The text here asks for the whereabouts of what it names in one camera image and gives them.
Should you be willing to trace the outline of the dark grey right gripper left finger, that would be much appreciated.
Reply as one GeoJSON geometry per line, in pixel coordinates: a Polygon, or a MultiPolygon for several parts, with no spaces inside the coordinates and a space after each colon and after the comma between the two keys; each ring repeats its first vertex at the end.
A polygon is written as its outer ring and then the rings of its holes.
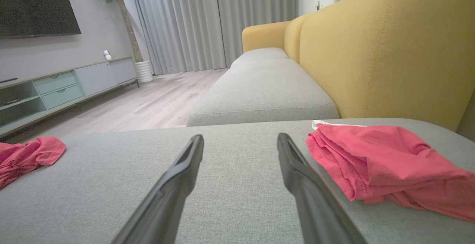
{"type": "Polygon", "coordinates": [[[191,137],[112,241],[114,244],[173,244],[186,198],[195,188],[204,140],[191,137]]]}

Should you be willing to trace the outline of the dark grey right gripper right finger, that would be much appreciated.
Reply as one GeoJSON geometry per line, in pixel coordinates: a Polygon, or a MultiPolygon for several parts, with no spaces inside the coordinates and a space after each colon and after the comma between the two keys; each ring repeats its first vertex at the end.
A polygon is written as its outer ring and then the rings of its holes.
{"type": "Polygon", "coordinates": [[[306,244],[365,244],[361,232],[292,138],[279,133],[278,158],[284,185],[295,197],[306,244]]]}

